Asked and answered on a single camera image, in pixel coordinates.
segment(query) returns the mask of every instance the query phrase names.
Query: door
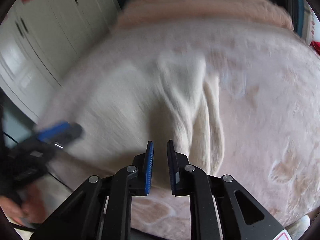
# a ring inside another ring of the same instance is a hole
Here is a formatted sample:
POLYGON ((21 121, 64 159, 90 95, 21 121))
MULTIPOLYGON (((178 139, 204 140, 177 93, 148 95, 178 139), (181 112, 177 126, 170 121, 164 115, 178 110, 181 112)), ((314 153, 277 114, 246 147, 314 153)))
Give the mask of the door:
POLYGON ((76 0, 78 10, 83 14, 91 29, 93 39, 99 40, 109 31, 117 15, 114 0, 76 0))
POLYGON ((60 86, 44 67, 11 9, 0 26, 0 85, 34 122, 60 86))
POLYGON ((87 20, 79 12, 76 0, 48 0, 64 34, 80 57, 93 43, 87 20))
POLYGON ((78 55, 61 28, 49 0, 17 0, 15 8, 30 45, 60 82, 76 63, 78 55))

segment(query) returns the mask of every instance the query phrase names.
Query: pink fluffy blanket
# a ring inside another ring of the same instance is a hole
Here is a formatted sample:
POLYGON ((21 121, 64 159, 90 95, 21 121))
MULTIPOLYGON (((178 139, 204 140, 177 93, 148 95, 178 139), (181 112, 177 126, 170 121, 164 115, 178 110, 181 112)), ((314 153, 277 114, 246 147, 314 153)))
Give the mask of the pink fluffy blanket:
POLYGON ((131 0, 116 29, 184 18, 232 18, 293 30, 287 12, 268 0, 131 0))

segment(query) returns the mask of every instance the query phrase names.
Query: white towel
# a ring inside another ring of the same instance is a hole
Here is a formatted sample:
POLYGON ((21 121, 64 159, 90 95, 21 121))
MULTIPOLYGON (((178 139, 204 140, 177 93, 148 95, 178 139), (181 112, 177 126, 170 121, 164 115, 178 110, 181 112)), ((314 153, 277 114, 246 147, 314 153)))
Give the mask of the white towel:
POLYGON ((215 74, 205 75, 205 70, 200 53, 164 52, 142 65, 124 61, 111 73, 102 73, 75 120, 84 137, 68 153, 115 173, 145 152, 152 140, 152 185, 169 188, 166 147, 173 139, 176 151, 213 175, 224 145, 219 80, 215 74))

